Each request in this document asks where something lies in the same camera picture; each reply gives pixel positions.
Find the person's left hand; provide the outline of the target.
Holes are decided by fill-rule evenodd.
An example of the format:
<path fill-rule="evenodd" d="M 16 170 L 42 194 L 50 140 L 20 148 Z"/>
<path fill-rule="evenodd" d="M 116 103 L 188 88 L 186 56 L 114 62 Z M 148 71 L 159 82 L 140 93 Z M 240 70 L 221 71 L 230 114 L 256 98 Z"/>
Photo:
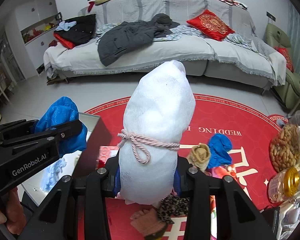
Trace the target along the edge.
<path fill-rule="evenodd" d="M 5 224 L 10 233 L 20 235 L 26 225 L 24 210 L 19 201 L 18 188 L 8 194 L 5 212 L 0 210 L 0 224 Z"/>

